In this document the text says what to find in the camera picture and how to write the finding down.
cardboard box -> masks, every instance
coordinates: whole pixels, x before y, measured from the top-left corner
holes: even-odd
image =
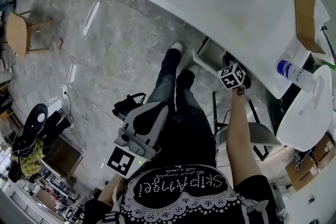
[[[293,188],[298,191],[308,184],[314,177],[318,175],[318,169],[316,168],[314,160],[307,156],[302,162],[301,169],[297,171],[295,169],[296,163],[292,162],[286,167],[287,174],[293,185]]]
[[[326,54],[315,42],[316,0],[295,0],[296,35],[307,50]]]
[[[312,151],[318,169],[324,169],[335,156],[336,147],[334,142],[325,134]]]

black t-shirt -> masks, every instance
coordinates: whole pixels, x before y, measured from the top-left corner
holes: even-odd
[[[269,223],[276,223],[274,200],[268,180],[253,176],[235,191],[226,177],[206,165],[181,165],[146,170],[132,178],[124,191],[121,214],[126,223],[245,223],[242,196],[255,201],[268,200]],[[96,224],[111,207],[91,200],[85,204],[84,224]],[[263,223],[262,215],[248,214],[250,223]]]

dark jeans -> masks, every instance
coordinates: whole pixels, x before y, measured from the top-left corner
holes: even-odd
[[[204,164],[216,167],[216,146],[209,122],[190,88],[195,76],[189,70],[181,72],[176,80],[176,109],[174,103],[176,69],[181,53],[167,51],[158,80],[147,102],[162,101],[169,107],[165,127],[159,137],[161,152],[147,166]]]
[[[67,118],[64,118],[60,123],[61,119],[58,111],[55,111],[49,118],[47,118],[41,136],[46,135],[43,139],[43,155],[47,155],[50,151],[51,145],[60,136],[60,134],[68,127],[71,126]]]

gray tile floor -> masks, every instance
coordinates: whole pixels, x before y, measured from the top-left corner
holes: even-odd
[[[83,24],[94,1],[101,4],[85,36]],[[16,11],[27,10],[32,11],[32,20],[53,18],[54,22],[34,32],[31,39],[32,48],[48,47],[49,51],[29,54],[14,65],[15,76],[10,84],[13,109],[24,122],[34,105],[47,104],[61,93],[60,87],[68,81],[70,67],[75,64],[72,84],[99,108],[68,87],[76,126],[64,135],[83,151],[74,176],[90,189],[102,188],[113,176],[103,163],[111,154],[109,148],[120,127],[112,114],[113,105],[127,94],[151,93],[161,61],[174,41],[185,44],[180,70],[190,62],[192,50],[200,48],[205,36],[147,0],[18,0]],[[61,50],[60,38],[64,40]],[[4,55],[10,63],[15,61],[8,46]],[[228,92],[212,74],[201,70],[192,91],[210,122],[214,90],[218,115],[224,115],[230,107]],[[254,79],[249,96],[263,99],[265,91]],[[274,165],[276,161],[262,164],[269,178],[281,176],[283,162],[290,160],[287,153],[281,158],[279,166]],[[225,156],[218,160],[219,166],[228,163]],[[221,170],[230,177],[229,167]]]

yellow cloth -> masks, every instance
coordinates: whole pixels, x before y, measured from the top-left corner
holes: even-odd
[[[27,157],[24,157],[21,160],[21,171],[25,176],[31,176],[35,173],[38,173],[41,170],[40,160],[44,157],[42,153],[43,149],[43,140],[39,139],[37,141],[37,148],[35,151],[31,154],[29,154]],[[19,163],[18,157],[15,155],[12,155],[12,160]]]

